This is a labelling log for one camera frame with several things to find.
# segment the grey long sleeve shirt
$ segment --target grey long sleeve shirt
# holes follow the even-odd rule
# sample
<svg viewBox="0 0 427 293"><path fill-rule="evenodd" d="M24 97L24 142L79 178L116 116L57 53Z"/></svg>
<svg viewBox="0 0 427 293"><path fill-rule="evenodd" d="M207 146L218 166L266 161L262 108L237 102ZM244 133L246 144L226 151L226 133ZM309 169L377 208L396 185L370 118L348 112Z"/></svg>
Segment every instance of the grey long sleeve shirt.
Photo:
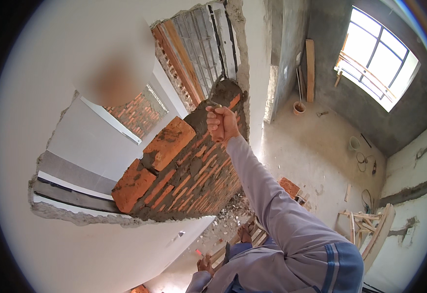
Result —
<svg viewBox="0 0 427 293"><path fill-rule="evenodd" d="M252 209L277 245L235 255L213 278L207 271L194 273L186 292L223 293L235 274L249 292L360 292L363 260L357 247L294 201L242 136L228 141L227 153Z"/></svg>

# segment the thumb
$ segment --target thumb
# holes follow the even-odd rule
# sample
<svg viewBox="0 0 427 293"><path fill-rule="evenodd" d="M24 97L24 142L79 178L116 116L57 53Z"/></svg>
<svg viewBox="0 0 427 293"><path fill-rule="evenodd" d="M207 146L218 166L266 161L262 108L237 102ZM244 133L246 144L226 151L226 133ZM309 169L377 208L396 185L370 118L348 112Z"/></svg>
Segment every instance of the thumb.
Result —
<svg viewBox="0 0 427 293"><path fill-rule="evenodd" d="M223 115L223 116L234 116L234 113L227 107L222 107L222 108L215 108L214 111L217 114Z"/></svg>

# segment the hand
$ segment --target hand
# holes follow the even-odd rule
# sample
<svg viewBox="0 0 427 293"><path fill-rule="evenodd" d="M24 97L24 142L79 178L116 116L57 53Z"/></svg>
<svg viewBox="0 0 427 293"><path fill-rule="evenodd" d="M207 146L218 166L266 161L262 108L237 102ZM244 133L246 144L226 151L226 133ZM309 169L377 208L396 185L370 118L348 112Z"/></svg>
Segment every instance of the hand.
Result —
<svg viewBox="0 0 427 293"><path fill-rule="evenodd" d="M207 113L207 130L213 136L213 132L217 130L220 124L220 119L223 119L223 144L227 146L228 140L232 137L240 136L238 125L236 124L235 114L227 107L215 108L207 106L205 108Z"/></svg>
<svg viewBox="0 0 427 293"><path fill-rule="evenodd" d="M212 262L210 261L210 255L205 255L203 259L197 261L197 271L207 271L210 275L214 276L214 270L212 269Z"/></svg>

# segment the bare foot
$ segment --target bare foot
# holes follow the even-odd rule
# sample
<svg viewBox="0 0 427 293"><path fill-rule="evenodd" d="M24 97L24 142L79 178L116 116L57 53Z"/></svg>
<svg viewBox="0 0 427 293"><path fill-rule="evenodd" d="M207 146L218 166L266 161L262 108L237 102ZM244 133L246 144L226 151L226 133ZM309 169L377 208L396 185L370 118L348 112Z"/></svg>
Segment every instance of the bare foot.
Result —
<svg viewBox="0 0 427 293"><path fill-rule="evenodd" d="M252 243L251 235L249 235L248 227L245 224L242 224L238 228L238 236L240 236L241 242Z"/></svg>

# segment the finger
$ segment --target finger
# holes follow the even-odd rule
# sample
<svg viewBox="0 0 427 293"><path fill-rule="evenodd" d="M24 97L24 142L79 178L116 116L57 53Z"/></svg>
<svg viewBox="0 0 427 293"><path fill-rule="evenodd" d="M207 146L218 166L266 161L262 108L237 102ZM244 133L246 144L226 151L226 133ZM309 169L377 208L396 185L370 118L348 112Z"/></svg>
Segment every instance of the finger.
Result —
<svg viewBox="0 0 427 293"><path fill-rule="evenodd" d="M218 129L217 125L211 125L211 124L207 124L207 130L208 131L215 131Z"/></svg>
<svg viewBox="0 0 427 293"><path fill-rule="evenodd" d="M215 118L208 118L208 119L207 119L207 124L211 124L211 125L219 125L219 124L220 124L220 120L215 119Z"/></svg>
<svg viewBox="0 0 427 293"><path fill-rule="evenodd" d="M227 107L215 108L214 111L224 116L234 116L234 113Z"/></svg>
<svg viewBox="0 0 427 293"><path fill-rule="evenodd" d="M207 113L207 118L217 118L217 115L214 112Z"/></svg>

